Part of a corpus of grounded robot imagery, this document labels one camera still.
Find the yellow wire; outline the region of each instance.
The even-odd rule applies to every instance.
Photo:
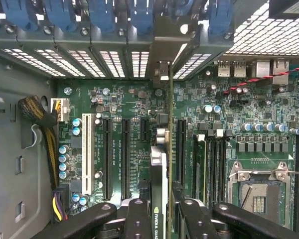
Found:
[[[62,217],[61,217],[61,214],[59,213],[57,207],[56,207],[56,203],[55,203],[55,198],[53,197],[53,200],[52,200],[52,204],[53,204],[53,210],[55,212],[55,214],[57,215],[59,221],[62,220]]]

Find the black connector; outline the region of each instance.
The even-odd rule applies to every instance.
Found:
[[[150,120],[141,119],[141,143],[150,141]]]
[[[103,200],[110,200],[112,197],[112,165],[113,165],[113,123],[112,119],[103,120]]]
[[[122,119],[122,154],[121,154],[122,200],[130,198],[131,184],[131,120]]]

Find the green circuit board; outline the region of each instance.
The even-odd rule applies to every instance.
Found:
[[[209,91],[211,85],[217,86],[217,91],[223,91],[230,86],[242,82],[243,79],[238,78],[220,78],[207,77],[204,74],[197,76],[189,82],[174,83],[174,109],[173,109],[173,176],[177,180],[177,164],[179,157],[179,141],[178,138],[178,122],[185,124],[185,141],[184,141],[184,196],[187,198],[196,197],[202,200],[206,205],[214,202],[209,202],[206,195],[211,194],[207,187],[205,192],[202,185],[202,168],[197,170],[195,159],[203,158],[204,152],[211,150],[206,144],[199,143],[195,146],[195,136],[204,134],[201,128],[201,123],[208,126],[209,129],[231,130],[231,136],[227,137],[222,142],[224,146],[225,166],[222,168],[224,174],[221,175],[224,184],[220,184],[216,175],[214,179],[210,175],[206,177],[206,184],[215,184],[214,191],[219,191],[222,187],[223,199],[231,201],[233,204],[240,206],[244,200],[245,189],[242,183],[234,185],[233,194],[228,195],[228,177],[233,164],[236,161],[241,162],[244,169],[252,170],[275,170],[277,164],[285,162],[290,171],[295,168],[295,140],[296,138],[289,133],[290,122],[293,127],[299,127],[299,82],[297,75],[290,76],[289,85],[293,86],[293,90],[286,91],[281,94],[273,95],[271,88],[258,88],[255,84],[248,86],[249,92],[243,96],[217,97],[216,91]],[[63,89],[70,87],[72,93],[65,95]],[[104,95],[102,90],[107,88],[108,95]],[[112,140],[111,140],[111,197],[110,202],[115,205],[120,205],[122,200],[122,120],[130,120],[130,193],[128,197],[137,198],[139,196],[138,184],[142,180],[150,179],[150,146],[155,144],[156,134],[156,116],[159,112],[166,112],[165,89],[161,94],[156,94],[150,81],[108,81],[108,80],[59,80],[58,82],[58,98],[68,98],[70,101],[70,122],[59,125],[59,146],[64,144],[69,145],[70,160],[69,160],[69,176],[60,180],[61,183],[69,183],[77,185],[82,176],[82,145],[80,145],[80,137],[72,134],[71,122],[76,118],[81,118],[82,114],[86,113],[101,113],[102,119],[112,120]],[[261,96],[262,99],[270,100],[271,105],[260,107],[259,99],[256,96]],[[97,97],[99,103],[92,104],[91,98]],[[231,101],[240,100],[248,101],[244,105],[233,105]],[[207,113],[205,106],[220,106],[220,113]],[[141,120],[148,120],[150,137],[147,142],[141,142]],[[284,132],[242,132],[241,126],[244,123],[255,124],[283,124]],[[94,153],[94,171],[105,170],[104,155],[104,130],[103,126],[96,126],[94,131],[95,138],[95,153]],[[265,149],[271,148],[270,152],[265,152]],[[206,170],[210,171],[213,167],[220,167],[220,163],[216,162],[213,166],[210,162],[206,162]],[[275,180],[260,180],[265,188],[275,186],[277,191],[275,198],[281,199],[280,203],[274,206],[278,211],[275,216],[268,218],[284,225],[286,222],[286,214],[289,214],[288,224],[286,227],[292,227],[293,218],[293,182],[294,178],[290,178],[290,187],[287,188],[284,183]],[[95,180],[94,190],[89,197],[88,205],[105,200],[105,187],[101,180]],[[267,198],[268,189],[262,192],[264,196],[254,195],[255,200],[260,200],[261,203]],[[265,208],[273,207],[274,202],[266,201]],[[71,213],[78,213],[80,208],[76,208]],[[254,211],[259,215],[266,217],[266,212],[270,213],[273,210]]]

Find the capacitor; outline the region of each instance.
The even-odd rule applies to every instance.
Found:
[[[80,201],[82,194],[81,193],[74,193],[72,195],[72,201],[78,203]]]
[[[276,132],[285,132],[286,127],[283,124],[276,124],[275,125],[275,131]]]
[[[299,135],[299,128],[291,128],[289,132],[291,134]]]
[[[59,164],[59,170],[60,171],[65,171],[69,168],[69,163],[68,162],[64,162],[64,163],[60,163]]]
[[[59,162],[64,163],[64,162],[68,161],[69,158],[70,158],[70,156],[67,153],[62,154],[59,156]]]
[[[217,89],[216,85],[210,85],[209,87],[206,88],[206,91],[208,93],[214,92]]]
[[[274,131],[274,125],[272,123],[266,123],[263,125],[264,131]]]
[[[95,177],[96,179],[101,178],[102,176],[103,176],[103,172],[102,172],[102,171],[97,171],[97,172],[95,173],[95,175],[94,175],[94,177]]]
[[[102,114],[101,113],[96,113],[95,118],[101,119],[102,118]]]
[[[108,96],[109,93],[110,93],[109,88],[104,88],[104,89],[102,90],[102,94],[103,94],[104,96]]]
[[[59,147],[59,153],[61,154],[68,153],[69,151],[70,151],[70,147],[67,146],[66,144]]]
[[[241,130],[242,131],[250,131],[251,130],[251,125],[249,123],[244,123],[241,125]]]
[[[279,88],[277,88],[277,89],[271,91],[271,93],[272,93],[273,95],[277,95],[277,94],[279,94],[279,93],[283,93],[283,92],[285,92],[285,91],[286,91],[285,87],[279,87]]]
[[[82,120],[79,119],[79,118],[76,118],[76,119],[74,119],[74,120],[72,121],[72,125],[73,125],[74,127],[79,127],[81,124],[82,124]]]
[[[60,179],[66,179],[70,175],[70,172],[68,170],[59,172],[59,178]]]
[[[89,197],[87,195],[83,195],[80,200],[79,200],[79,204],[84,206],[88,203]]]
[[[219,113],[219,112],[221,112],[221,108],[220,108],[220,106],[213,106],[213,111],[214,111],[215,113]]]
[[[262,130],[262,126],[259,123],[255,123],[251,126],[251,129],[255,132],[260,132]]]
[[[206,113],[210,113],[213,111],[213,108],[210,105],[205,105],[203,106],[203,111],[205,111]]]
[[[83,211],[85,211],[85,210],[87,210],[87,209],[88,209],[87,206],[82,206],[82,207],[80,207],[80,212],[83,212]]]
[[[230,93],[235,96],[235,95],[240,95],[243,92],[243,90],[241,88],[236,88],[234,90],[232,90]]]
[[[103,120],[101,120],[101,119],[95,119],[94,123],[95,123],[96,126],[102,126]]]
[[[81,132],[82,132],[82,129],[79,128],[79,127],[74,127],[74,128],[72,129],[72,134],[73,134],[74,136],[79,136],[79,135],[81,134]]]

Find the blue latch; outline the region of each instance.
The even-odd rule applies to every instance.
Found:
[[[75,31],[76,16],[72,0],[45,0],[49,21],[62,31]]]
[[[131,1],[131,23],[138,34],[148,34],[153,29],[153,0]]]
[[[1,0],[6,19],[24,31],[36,31],[38,19],[31,0]]]
[[[103,33],[114,31],[113,0],[87,0],[87,2],[91,23],[100,28]]]
[[[208,6],[209,32],[213,35],[225,34],[233,17],[233,0],[216,0]]]

